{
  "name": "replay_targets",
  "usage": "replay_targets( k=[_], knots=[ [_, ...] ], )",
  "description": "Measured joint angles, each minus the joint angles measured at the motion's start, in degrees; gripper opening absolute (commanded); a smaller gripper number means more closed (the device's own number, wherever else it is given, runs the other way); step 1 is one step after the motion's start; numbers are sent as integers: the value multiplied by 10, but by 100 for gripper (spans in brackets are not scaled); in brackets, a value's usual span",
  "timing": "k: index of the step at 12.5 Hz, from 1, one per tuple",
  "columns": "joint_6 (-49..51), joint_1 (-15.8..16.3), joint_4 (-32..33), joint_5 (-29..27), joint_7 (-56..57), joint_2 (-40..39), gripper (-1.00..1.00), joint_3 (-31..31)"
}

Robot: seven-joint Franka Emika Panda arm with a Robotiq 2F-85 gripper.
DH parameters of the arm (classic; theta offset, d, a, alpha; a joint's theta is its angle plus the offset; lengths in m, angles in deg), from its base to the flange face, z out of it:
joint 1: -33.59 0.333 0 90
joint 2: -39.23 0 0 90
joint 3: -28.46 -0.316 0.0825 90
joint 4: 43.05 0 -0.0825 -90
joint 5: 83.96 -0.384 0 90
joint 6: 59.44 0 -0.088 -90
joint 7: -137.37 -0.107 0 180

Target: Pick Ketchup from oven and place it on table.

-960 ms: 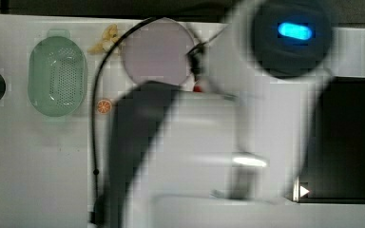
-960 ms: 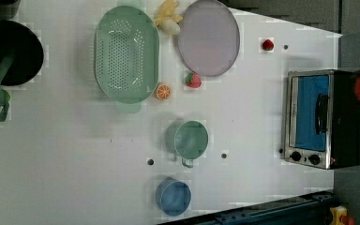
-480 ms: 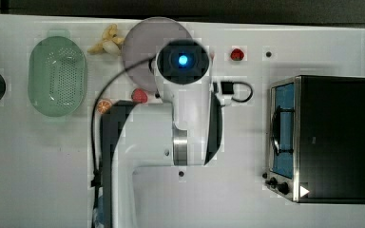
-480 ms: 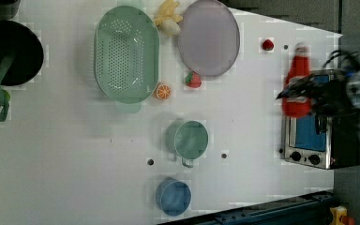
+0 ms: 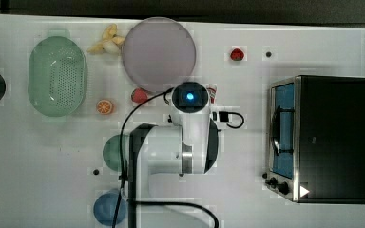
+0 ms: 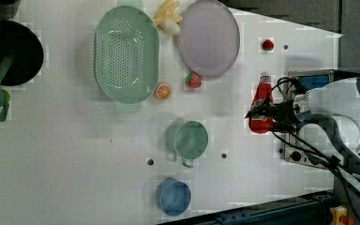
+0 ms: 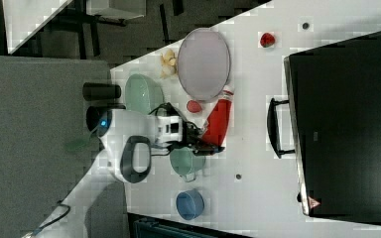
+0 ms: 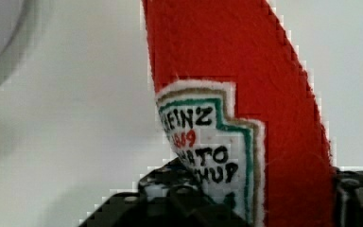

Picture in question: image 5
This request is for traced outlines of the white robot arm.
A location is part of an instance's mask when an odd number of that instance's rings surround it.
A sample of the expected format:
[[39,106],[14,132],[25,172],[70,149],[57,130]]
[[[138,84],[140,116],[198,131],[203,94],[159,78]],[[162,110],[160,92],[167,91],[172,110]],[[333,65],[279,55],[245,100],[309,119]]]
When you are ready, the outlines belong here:
[[128,136],[128,228],[219,228],[216,216],[198,204],[150,196],[150,176],[204,174],[218,157],[207,89],[185,82],[168,102],[172,125],[142,123]]

